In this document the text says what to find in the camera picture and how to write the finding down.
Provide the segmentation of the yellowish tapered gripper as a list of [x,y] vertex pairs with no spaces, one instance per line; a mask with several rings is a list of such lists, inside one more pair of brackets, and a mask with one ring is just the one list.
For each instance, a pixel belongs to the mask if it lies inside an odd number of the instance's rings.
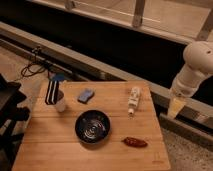
[[178,113],[183,109],[186,104],[186,100],[180,97],[172,97],[169,102],[169,108],[167,116],[174,119]]

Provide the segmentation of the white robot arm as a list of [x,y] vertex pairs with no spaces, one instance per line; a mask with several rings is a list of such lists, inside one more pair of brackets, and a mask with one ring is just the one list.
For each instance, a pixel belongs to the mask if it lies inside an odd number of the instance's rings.
[[175,76],[170,88],[167,115],[175,118],[202,82],[213,76],[213,42],[195,41],[183,51],[185,64]]

